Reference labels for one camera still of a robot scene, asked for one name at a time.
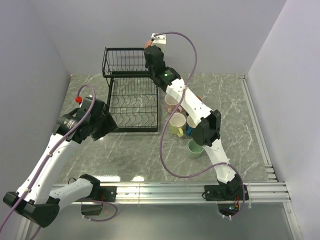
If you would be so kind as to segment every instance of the yellow mug handle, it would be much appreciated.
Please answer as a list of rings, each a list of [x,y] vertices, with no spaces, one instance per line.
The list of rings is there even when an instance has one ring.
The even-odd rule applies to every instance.
[[[177,134],[179,136],[179,138],[182,138],[184,136],[184,131],[182,131],[181,128],[178,129],[179,133]]]

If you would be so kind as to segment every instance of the blue mug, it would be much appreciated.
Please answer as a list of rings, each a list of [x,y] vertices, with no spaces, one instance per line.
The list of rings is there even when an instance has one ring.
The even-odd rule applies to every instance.
[[[196,124],[192,120],[191,116],[189,115],[186,118],[186,135],[191,136],[193,129],[196,128]]]

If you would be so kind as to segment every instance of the wire rack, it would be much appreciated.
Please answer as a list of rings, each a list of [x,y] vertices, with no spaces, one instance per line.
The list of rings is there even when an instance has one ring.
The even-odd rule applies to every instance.
[[[115,132],[158,131],[158,88],[148,77],[143,48],[105,48],[102,74]]]

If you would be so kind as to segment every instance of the gray marble surface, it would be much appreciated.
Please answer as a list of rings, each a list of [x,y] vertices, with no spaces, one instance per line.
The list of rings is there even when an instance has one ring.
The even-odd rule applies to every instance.
[[[65,114],[76,108],[75,96],[83,83],[91,84],[98,99],[107,102],[108,85],[101,74],[72,75],[61,110]],[[221,139],[230,163],[240,172],[245,181],[266,181],[268,176],[250,117],[241,82],[236,74],[196,74],[189,83],[190,89],[222,115]],[[84,89],[82,96],[90,95]],[[194,178],[171,176],[160,163],[159,140],[164,122],[169,117],[165,111],[165,94],[159,90],[159,132],[109,133],[93,142],[89,137],[66,162],[57,183],[65,184],[71,177],[87,173],[101,181],[215,181],[216,173],[209,170]],[[162,152],[169,169],[180,175],[189,175],[203,170],[211,162],[204,152],[196,159],[187,157],[189,137],[179,138],[166,130]]]

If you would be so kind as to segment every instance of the white wall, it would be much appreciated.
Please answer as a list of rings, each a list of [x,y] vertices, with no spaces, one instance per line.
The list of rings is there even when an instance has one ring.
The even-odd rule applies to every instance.
[[[71,74],[101,73],[105,47],[142,47],[180,31],[199,73],[248,73],[286,0],[30,0]],[[166,61],[190,72],[189,43],[171,36]]]
[[[2,202],[35,167],[60,114],[70,76],[31,4],[3,0],[0,7],[0,222]],[[12,240],[16,213],[0,234]]]
[[[271,161],[306,240],[319,239],[320,1],[288,0],[248,74]]]

